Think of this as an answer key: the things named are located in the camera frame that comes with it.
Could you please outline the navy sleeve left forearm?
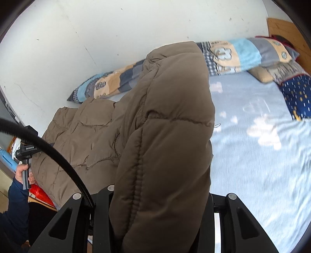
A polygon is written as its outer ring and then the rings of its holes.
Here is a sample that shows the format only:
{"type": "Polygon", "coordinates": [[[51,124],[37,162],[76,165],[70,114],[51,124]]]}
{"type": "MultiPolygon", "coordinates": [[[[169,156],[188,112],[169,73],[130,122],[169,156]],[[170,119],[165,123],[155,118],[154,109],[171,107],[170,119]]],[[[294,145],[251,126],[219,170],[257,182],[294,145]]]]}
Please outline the navy sleeve left forearm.
{"type": "Polygon", "coordinates": [[[8,191],[8,210],[1,213],[1,252],[27,252],[22,245],[28,236],[28,190],[13,180],[8,191]]]}

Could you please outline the person's left hand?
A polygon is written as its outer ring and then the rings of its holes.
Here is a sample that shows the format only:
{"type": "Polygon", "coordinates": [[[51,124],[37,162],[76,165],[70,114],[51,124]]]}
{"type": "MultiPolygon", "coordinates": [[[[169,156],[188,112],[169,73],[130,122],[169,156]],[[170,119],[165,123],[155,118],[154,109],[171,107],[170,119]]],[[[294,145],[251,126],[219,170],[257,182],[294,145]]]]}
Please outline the person's left hand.
{"type": "Polygon", "coordinates": [[[28,168],[27,164],[20,164],[16,168],[16,173],[15,173],[15,179],[23,184],[23,171],[28,171],[29,172],[29,177],[28,181],[30,184],[35,184],[36,180],[34,178],[34,175],[32,174],[32,171],[28,168]]]}

